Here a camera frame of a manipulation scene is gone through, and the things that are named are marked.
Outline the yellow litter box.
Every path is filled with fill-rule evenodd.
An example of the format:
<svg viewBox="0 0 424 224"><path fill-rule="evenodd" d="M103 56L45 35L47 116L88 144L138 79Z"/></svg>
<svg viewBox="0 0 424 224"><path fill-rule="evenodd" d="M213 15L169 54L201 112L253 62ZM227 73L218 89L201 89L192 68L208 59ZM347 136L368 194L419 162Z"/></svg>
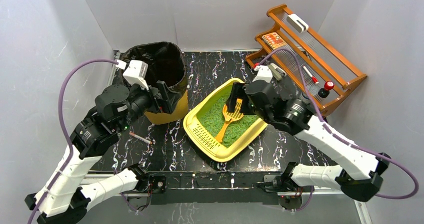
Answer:
<svg viewBox="0 0 424 224"><path fill-rule="evenodd" d="M217 162L227 162L243 151L259 134L267 127L267 124L260 118L242 131L240 137L229 147L219 143L200 121L201 117L207 115L212 110L213 105L219 98L229 97L231 87L234 83L244 83L239 78L231 78L215 89L196 107L194 107L183 120L183 127L188 137L193 143L208 157Z"/></svg>

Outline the orange litter scoop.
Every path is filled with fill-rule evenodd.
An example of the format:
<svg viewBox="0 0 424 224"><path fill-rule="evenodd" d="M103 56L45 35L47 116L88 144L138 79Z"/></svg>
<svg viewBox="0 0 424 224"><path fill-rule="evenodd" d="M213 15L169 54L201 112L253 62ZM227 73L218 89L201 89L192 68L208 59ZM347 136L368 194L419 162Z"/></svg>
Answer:
<svg viewBox="0 0 424 224"><path fill-rule="evenodd" d="M241 99L237 99L234 112L229 112L226 104L223 106L222 114L224 117L224 124L221 130L219 131L219 133L217 134L217 136L215 137L215 139L219 143L223 141L224 135L228 126L233 122L239 121L244 116L244 114L241 113L241 107L242 107Z"/></svg>

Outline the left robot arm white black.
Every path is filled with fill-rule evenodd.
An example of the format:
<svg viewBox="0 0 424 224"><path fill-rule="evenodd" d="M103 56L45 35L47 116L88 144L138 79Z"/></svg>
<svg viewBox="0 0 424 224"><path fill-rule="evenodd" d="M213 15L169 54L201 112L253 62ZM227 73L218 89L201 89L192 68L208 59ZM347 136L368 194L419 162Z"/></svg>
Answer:
<svg viewBox="0 0 424 224"><path fill-rule="evenodd" d="M130 165L113 176L82 186L81 182L107 150L119 141L121 132L146 112L171 114L182 94L171 91L165 82L143 88L111 85L95 98L95 106L67 138L62 160L37 193L25 203L39 212L39 224L76 224L101 202L126 191L152 192L153 177L138 164Z"/></svg>

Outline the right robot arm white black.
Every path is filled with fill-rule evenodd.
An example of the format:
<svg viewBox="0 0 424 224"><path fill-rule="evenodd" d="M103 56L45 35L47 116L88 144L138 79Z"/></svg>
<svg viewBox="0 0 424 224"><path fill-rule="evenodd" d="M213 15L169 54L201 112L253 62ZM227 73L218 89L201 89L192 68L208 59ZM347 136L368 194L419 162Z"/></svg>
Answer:
<svg viewBox="0 0 424 224"><path fill-rule="evenodd" d="M226 102L229 112L235 111L236 102L240 100L241 113L258 116L275 129L312 144L336 162L334 166L290 162L279 178L265 182L265 190L326 187L341 190L360 202L369 201L380 191L381 175L389 163L358 150L355 144L348 144L339 132L314 114L310 104L296 98L283 100L273 86L263 80L234 83L230 93Z"/></svg>

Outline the black trash bag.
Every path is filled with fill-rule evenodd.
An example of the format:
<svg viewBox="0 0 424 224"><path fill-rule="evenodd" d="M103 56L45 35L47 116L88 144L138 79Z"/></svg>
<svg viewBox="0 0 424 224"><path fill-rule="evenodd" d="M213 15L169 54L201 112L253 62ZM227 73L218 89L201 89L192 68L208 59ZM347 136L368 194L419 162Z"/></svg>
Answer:
<svg viewBox="0 0 424 224"><path fill-rule="evenodd" d="M187 91L187 69L180 48L168 41L136 45L120 55L119 59L129 63L140 60L148 64L145 80L157 88L157 81L164 81L171 91L179 93L179 101ZM124 84L128 82L121 77Z"/></svg>

